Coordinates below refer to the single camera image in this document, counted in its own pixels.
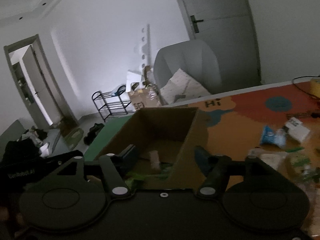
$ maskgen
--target clothing pile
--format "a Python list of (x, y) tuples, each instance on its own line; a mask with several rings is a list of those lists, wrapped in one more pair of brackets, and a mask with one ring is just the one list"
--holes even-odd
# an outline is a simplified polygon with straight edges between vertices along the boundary
[(0, 166), (48, 157), (51, 154), (49, 143), (43, 143), (47, 136), (47, 132), (34, 126), (26, 130), (17, 141), (7, 143)]

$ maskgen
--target plastic bag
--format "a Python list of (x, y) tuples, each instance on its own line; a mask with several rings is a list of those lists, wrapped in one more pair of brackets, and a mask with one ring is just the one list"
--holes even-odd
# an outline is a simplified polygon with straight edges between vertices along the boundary
[(287, 152), (272, 152), (266, 151), (261, 148), (251, 149), (248, 153), (248, 156), (255, 156), (261, 159), (264, 163), (271, 166), (276, 171), (278, 170), (281, 163), (287, 157)]

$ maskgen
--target open cardboard box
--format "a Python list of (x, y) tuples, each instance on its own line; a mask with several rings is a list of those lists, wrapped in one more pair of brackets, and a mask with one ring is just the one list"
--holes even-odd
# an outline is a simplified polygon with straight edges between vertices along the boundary
[(194, 148), (206, 147), (208, 133), (207, 115), (197, 108), (144, 108), (137, 111), (112, 138), (100, 156), (119, 154), (128, 145), (135, 145), (140, 159), (133, 171), (152, 174), (149, 151), (157, 150), (160, 161), (172, 163), (166, 180), (150, 177), (145, 180), (146, 189), (193, 188), (205, 180), (195, 162)]

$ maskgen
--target door handle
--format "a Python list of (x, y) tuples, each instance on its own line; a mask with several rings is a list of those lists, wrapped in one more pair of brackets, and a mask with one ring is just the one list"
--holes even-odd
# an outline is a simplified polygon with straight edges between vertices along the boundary
[(191, 18), (191, 22), (192, 22), (193, 28), (195, 30), (195, 33), (199, 33), (199, 28), (198, 28), (197, 23), (201, 23), (204, 20), (196, 20), (196, 17), (194, 15), (191, 15), (190, 18)]

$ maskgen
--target white door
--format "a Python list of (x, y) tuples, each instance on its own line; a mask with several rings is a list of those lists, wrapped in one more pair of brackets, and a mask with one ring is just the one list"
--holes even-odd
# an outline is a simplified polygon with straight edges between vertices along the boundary
[(55, 101), (46, 87), (43, 75), (38, 67), (31, 46), (27, 49), (22, 57), (23, 63), (27, 70), (30, 81), (36, 91), (34, 96), (38, 97), (45, 111), (53, 123), (58, 123), (62, 119), (62, 114), (58, 110)]
[[(193, 31), (190, 36), (205, 41), (217, 56), (224, 90), (260, 85), (258, 53), (246, 0), (183, 0), (183, 3), (189, 17), (186, 24)], [(203, 21), (192, 24), (192, 16)]]

